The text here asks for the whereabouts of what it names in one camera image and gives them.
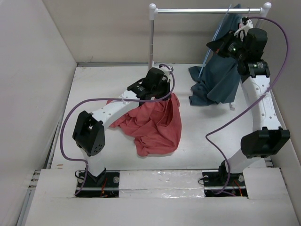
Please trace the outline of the red t shirt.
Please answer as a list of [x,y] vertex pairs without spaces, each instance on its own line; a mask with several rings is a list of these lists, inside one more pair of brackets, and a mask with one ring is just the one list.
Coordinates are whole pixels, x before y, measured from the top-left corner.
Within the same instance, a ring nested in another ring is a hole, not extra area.
[[172,93],[168,100],[144,103],[127,112],[110,127],[119,127],[133,137],[140,157],[170,154],[178,148],[182,134],[179,107],[178,97]]

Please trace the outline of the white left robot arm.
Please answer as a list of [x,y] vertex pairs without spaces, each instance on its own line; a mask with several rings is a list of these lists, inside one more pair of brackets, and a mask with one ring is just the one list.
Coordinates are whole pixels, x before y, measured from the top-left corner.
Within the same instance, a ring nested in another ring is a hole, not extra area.
[[108,127],[144,103],[169,99],[173,89],[173,68],[160,65],[151,68],[146,77],[128,86],[118,98],[110,99],[107,105],[91,113],[82,111],[78,115],[72,138],[88,163],[88,180],[93,186],[101,186],[105,180],[101,151],[105,146]]

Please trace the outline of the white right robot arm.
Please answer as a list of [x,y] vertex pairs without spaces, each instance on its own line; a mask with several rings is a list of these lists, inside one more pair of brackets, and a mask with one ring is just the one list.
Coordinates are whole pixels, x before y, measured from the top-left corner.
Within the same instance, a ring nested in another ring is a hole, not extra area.
[[238,73],[248,107],[253,118],[253,131],[241,138],[240,149],[224,160],[217,173],[222,185],[234,180],[234,174],[261,158],[275,155],[290,139],[290,131],[283,129],[277,118],[270,92],[268,63],[261,57],[268,40],[267,32],[259,28],[228,31],[207,46],[218,56],[231,57],[238,63]]

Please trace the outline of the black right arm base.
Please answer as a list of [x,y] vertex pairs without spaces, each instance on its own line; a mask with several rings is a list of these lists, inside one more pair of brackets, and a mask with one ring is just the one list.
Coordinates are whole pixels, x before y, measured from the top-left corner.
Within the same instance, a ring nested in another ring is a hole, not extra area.
[[226,171],[225,161],[218,170],[202,171],[198,183],[204,187],[205,197],[247,197],[247,189],[243,173],[230,173]]

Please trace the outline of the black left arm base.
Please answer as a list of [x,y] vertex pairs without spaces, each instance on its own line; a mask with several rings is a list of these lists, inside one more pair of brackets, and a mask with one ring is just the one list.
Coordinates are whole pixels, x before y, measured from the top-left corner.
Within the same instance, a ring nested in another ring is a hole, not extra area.
[[75,196],[80,198],[118,198],[120,171],[105,170],[99,177],[90,173],[85,177],[85,170],[75,171],[77,185]]

